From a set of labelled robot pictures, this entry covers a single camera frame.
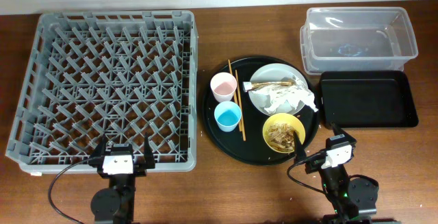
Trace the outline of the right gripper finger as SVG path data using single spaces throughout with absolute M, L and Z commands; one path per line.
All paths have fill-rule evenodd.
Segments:
M 295 158 L 294 158 L 295 164 L 298 164 L 300 161 L 304 160 L 307 157 L 305 150 L 302 147 L 302 143 L 299 139 L 298 133 L 296 131 L 294 131 L 294 153 L 295 153 Z
M 353 138 L 350 134 L 345 132 L 339 125 L 335 123 L 331 123 L 331 127 L 334 133 L 334 136 L 330 138 L 330 140 L 342 140 L 346 142 L 356 142 L 356 139 Z

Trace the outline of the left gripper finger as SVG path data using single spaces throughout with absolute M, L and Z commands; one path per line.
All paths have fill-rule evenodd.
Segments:
M 102 165 L 105 157 L 105 150 L 107 146 L 107 137 L 103 136 L 100 143 L 90 155 L 89 165 Z
M 145 169 L 154 169 L 155 168 L 155 158 L 153 155 L 153 151 L 149 144 L 149 139 L 147 136 L 144 137 L 144 167 Z

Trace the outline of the brown food scraps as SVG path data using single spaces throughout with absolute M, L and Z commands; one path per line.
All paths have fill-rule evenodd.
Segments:
M 289 153 L 294 150 L 295 129 L 286 123 L 276 123 L 267 131 L 268 145 L 280 152 Z

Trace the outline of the yellow bowl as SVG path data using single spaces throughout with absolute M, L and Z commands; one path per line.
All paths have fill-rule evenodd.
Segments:
M 263 139 L 269 148 L 278 153 L 292 153 L 295 142 L 304 144 L 304 125 L 292 114 L 279 113 L 270 116 L 263 124 Z

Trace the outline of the white tissue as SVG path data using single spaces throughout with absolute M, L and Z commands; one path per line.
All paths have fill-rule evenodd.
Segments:
M 270 103 L 264 110 L 268 114 L 274 114 L 276 109 L 288 102 L 289 106 L 292 108 L 297 108 L 298 104 L 302 102 L 303 104 L 309 106 L 314 112 L 318 111 L 315 104 L 315 95 L 311 92 L 308 87 L 305 87 L 303 83 L 296 82 L 295 85 L 285 87 L 285 86 L 266 86 L 253 91 L 255 94 L 268 96 L 270 98 Z

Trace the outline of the gold snack wrapper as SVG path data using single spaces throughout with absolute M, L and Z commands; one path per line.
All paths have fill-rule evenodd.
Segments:
M 266 86 L 293 86 L 296 82 L 294 80 L 285 81 L 285 82 L 243 82 L 243 90 L 244 92 L 248 92 L 251 90 L 256 90 L 259 88 L 263 88 Z

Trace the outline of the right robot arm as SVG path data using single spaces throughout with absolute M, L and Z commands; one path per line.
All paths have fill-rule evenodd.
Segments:
M 307 155 L 297 134 L 294 134 L 295 154 L 293 165 L 287 170 L 295 183 L 323 194 L 334 208 L 334 214 L 322 217 L 321 223 L 371 223 L 376 214 L 379 185 L 364 175 L 349 175 L 344 165 L 354 157 L 357 140 L 338 125 L 331 124 L 334 136 L 326 139 L 326 147 Z M 320 174 L 322 189 L 304 184 L 290 175 L 290 171 L 305 165 L 307 174 Z

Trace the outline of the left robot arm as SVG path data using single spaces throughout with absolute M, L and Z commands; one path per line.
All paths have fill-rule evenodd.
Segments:
M 109 186 L 92 198 L 90 209 L 95 223 L 132 223 L 136 178 L 145 177 L 146 171 L 155 168 L 150 145 L 144 143 L 143 161 L 135 162 L 133 145 L 114 144 L 107 147 L 108 139 L 102 138 L 91 153 L 90 166 L 109 180 Z

